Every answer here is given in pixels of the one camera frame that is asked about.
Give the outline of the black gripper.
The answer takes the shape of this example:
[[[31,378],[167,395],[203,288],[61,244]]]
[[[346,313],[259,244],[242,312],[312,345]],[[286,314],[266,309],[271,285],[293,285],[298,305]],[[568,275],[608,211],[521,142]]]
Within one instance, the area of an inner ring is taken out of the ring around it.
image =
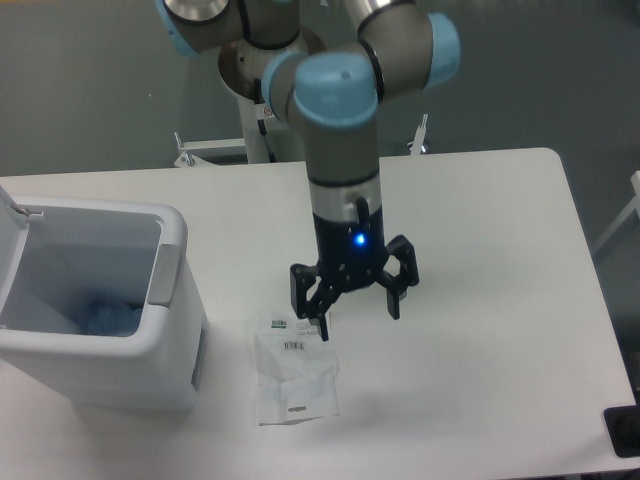
[[[386,290],[387,310],[400,318],[400,301],[409,287],[418,284],[418,264],[413,244],[398,235],[385,247],[382,208],[371,211],[365,200],[355,200],[354,221],[332,221],[314,214],[318,247],[317,265],[290,267],[291,304],[299,319],[318,328],[323,342],[329,340],[327,313],[342,293],[371,286]],[[391,275],[383,266],[387,258],[399,262]]]

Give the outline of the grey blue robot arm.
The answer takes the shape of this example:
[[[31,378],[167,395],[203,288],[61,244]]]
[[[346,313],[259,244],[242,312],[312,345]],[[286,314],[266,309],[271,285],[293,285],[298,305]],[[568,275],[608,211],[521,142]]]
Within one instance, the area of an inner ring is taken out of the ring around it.
[[[301,140],[318,260],[290,269],[295,314],[327,338],[343,294],[381,285],[393,318],[419,281],[404,236],[384,237],[376,115],[396,96],[453,78],[461,45],[452,21],[413,1],[353,1],[353,44],[313,52],[295,1],[160,1],[176,49],[198,54],[247,44],[262,54],[240,69],[250,94]]]

